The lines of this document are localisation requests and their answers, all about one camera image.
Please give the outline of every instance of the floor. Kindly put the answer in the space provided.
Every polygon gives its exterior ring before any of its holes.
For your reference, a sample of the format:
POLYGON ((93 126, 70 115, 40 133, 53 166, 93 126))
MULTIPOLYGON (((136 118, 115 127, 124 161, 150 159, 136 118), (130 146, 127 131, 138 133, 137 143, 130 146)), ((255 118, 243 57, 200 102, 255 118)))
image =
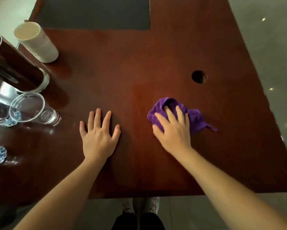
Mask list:
MULTIPOLYGON (((29 17, 35 1, 0 0, 0 32, 12 44, 13 29, 29 17)), ((287 0, 229 2, 287 146, 287 0)), ((287 215, 287 193, 259 196, 287 215)), ((120 212, 119 199, 88 200, 76 229, 110 229, 120 212)), ((19 211, 17 220, 25 213, 19 211)), ((206 196, 161 197, 159 216, 168 230, 226 229, 206 196)))

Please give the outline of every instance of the dark mat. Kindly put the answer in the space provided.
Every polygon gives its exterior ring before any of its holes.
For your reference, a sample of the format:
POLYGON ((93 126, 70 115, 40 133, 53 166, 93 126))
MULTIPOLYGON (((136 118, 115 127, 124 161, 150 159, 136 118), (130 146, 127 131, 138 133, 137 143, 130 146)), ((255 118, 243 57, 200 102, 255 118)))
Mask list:
POLYGON ((45 28, 150 30, 149 0, 43 0, 45 28))

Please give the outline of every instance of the microfiber towel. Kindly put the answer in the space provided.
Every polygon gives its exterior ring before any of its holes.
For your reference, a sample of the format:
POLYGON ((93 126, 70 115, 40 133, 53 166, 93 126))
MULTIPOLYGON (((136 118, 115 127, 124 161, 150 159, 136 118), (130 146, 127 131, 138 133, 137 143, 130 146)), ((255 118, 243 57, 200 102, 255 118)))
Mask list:
POLYGON ((161 123, 158 121, 157 117, 154 115, 155 112, 160 113, 162 116, 164 116, 168 120, 167 113, 165 112, 164 108, 165 106, 168 106, 168 108, 172 111, 172 113, 177 118, 177 112, 175 110, 176 106, 179 106, 182 110, 184 116, 186 113, 188 113, 189 117, 189 132, 190 134, 195 134, 196 132, 200 131, 201 129, 205 127, 210 127, 212 130, 217 131, 216 128, 208 125, 205 123, 203 116, 200 114, 199 110, 195 109, 187 109, 183 104, 179 103, 174 98, 161 98, 158 100, 158 102, 153 106, 152 110, 148 113, 148 120, 159 127, 159 129, 164 132, 164 128, 162 127, 161 123))

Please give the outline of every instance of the paper cup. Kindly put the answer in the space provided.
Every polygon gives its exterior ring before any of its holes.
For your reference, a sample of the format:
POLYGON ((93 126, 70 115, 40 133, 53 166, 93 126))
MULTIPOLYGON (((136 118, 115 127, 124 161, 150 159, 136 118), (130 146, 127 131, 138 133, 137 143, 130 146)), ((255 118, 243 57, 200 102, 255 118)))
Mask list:
POLYGON ((13 34, 42 63, 50 63, 57 59, 57 48, 38 23, 22 23, 16 27, 13 34))

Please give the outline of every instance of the shoe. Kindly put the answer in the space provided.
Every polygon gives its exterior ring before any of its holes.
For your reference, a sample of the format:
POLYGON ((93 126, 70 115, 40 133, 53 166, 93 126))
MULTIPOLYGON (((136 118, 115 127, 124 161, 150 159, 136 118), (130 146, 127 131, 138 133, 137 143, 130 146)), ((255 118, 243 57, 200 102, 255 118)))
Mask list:
POLYGON ((145 212, 157 214, 159 211, 159 197, 148 198, 145 212))
POLYGON ((134 207, 133 207, 133 198, 125 198, 122 201, 122 213, 133 213, 134 207))

